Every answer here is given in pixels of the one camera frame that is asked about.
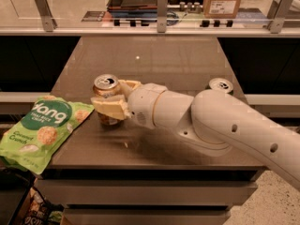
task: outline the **label on box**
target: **label on box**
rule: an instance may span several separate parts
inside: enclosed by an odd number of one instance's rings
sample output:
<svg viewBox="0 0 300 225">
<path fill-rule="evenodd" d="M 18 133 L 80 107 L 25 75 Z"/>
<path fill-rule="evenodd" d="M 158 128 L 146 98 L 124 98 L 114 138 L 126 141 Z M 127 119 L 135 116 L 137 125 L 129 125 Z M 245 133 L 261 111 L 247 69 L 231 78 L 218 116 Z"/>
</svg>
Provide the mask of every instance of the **label on box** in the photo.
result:
<svg viewBox="0 0 300 225">
<path fill-rule="evenodd" d="M 211 1 L 210 14 L 233 14 L 236 1 Z"/>
</svg>

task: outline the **can lid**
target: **can lid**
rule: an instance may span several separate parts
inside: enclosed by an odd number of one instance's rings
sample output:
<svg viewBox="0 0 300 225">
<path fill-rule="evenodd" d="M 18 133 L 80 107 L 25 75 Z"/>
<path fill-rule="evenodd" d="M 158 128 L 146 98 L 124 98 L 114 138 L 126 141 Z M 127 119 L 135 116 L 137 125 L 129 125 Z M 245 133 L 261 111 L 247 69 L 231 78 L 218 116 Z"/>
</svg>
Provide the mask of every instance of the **can lid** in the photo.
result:
<svg viewBox="0 0 300 225">
<path fill-rule="evenodd" d="M 108 90 L 114 88 L 119 81 L 117 77 L 112 74 L 102 74 L 95 78 L 94 86 L 101 90 Z"/>
<path fill-rule="evenodd" d="M 209 87 L 212 90 L 222 91 L 229 94 L 233 91 L 233 84 L 226 79 L 215 78 L 209 82 Z"/>
</svg>

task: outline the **black panel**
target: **black panel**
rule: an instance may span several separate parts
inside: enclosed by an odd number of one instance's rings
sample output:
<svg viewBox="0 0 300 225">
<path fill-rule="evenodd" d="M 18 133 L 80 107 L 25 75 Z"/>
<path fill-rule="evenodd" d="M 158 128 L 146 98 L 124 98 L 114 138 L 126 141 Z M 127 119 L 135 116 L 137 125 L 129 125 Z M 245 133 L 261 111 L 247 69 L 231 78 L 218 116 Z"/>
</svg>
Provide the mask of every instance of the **black panel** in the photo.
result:
<svg viewBox="0 0 300 225">
<path fill-rule="evenodd" d="M 223 37 L 219 42 L 244 93 L 300 94 L 299 86 L 291 88 L 291 84 L 299 84 L 295 80 L 299 38 Z"/>
<path fill-rule="evenodd" d="M 0 91 L 50 92 L 79 37 L 0 37 Z"/>
</svg>

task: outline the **snack package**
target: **snack package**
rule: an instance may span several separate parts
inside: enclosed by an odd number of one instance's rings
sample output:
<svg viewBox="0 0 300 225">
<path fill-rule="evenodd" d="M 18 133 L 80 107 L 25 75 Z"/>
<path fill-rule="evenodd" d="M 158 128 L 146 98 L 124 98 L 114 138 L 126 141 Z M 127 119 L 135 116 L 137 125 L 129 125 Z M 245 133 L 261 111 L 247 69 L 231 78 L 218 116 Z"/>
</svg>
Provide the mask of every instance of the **snack package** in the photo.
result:
<svg viewBox="0 0 300 225">
<path fill-rule="evenodd" d="M 6 164 L 41 174 L 54 152 L 94 110 L 93 105 L 66 102 L 60 97 L 40 97 L 0 142 Z"/>
</svg>

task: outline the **can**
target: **can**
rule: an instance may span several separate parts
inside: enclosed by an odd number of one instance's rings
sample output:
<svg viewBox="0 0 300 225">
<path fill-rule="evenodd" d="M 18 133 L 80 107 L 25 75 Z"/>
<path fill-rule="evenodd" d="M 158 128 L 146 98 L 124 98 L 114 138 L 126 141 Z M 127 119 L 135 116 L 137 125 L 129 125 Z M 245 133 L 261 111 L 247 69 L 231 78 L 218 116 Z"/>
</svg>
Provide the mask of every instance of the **can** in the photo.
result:
<svg viewBox="0 0 300 225">
<path fill-rule="evenodd" d="M 207 89 L 218 90 L 230 95 L 233 94 L 233 84 L 223 78 L 212 79 L 209 82 Z"/>
<path fill-rule="evenodd" d="M 102 74 L 96 77 L 94 80 L 93 91 L 95 96 L 99 98 L 109 98 L 122 94 L 120 82 L 118 81 L 118 78 L 112 74 Z M 111 126 L 121 122 L 118 119 L 102 113 L 99 113 L 98 116 L 103 125 Z"/>
</svg>

